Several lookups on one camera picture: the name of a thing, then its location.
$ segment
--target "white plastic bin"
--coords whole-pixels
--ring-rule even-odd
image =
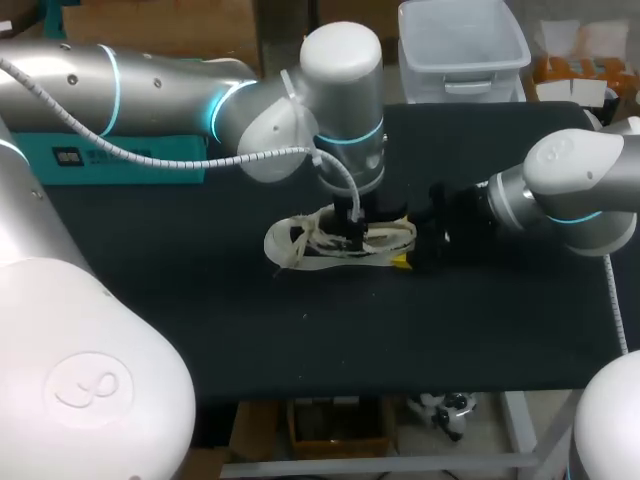
[[[529,46],[502,0],[413,0],[398,10],[409,103],[509,102]]]

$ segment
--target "teal box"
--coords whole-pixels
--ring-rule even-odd
[[[204,170],[168,170],[136,165],[96,147],[78,135],[16,133],[18,147],[43,185],[149,185],[202,183]],[[139,155],[167,160],[206,158],[200,137],[109,137],[109,141]]]

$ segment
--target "metal frame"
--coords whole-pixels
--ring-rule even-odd
[[[228,464],[220,478],[254,478],[288,475],[335,475],[382,472],[427,472],[436,470],[474,470],[495,472],[515,468],[518,480],[551,478],[554,453],[566,440],[581,392],[572,392],[556,414],[551,426],[536,439],[523,392],[501,394],[505,422],[515,453],[491,455],[433,455],[415,457],[353,458]],[[563,466],[566,456],[561,459]]]

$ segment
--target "black tablecloth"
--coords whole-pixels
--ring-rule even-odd
[[[590,128],[572,104],[397,105],[385,119],[385,188],[408,192],[412,207],[435,181],[485,180],[552,131]],[[269,226],[330,202],[310,165],[278,185],[232,168],[200,186],[47,191],[99,278],[183,356],[201,405],[580,388],[618,355],[602,261],[544,228],[485,267],[274,275]],[[635,318],[637,250],[620,254],[618,275],[623,314]],[[638,328],[629,333],[637,344]]]

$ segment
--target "shoe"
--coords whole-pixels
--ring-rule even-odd
[[[348,238],[324,232],[321,220],[334,214],[333,205],[311,215],[298,215],[271,226],[264,238],[267,258],[281,268],[323,270],[343,265],[390,267],[392,260],[411,250],[415,226],[407,220],[370,223],[362,248]]]

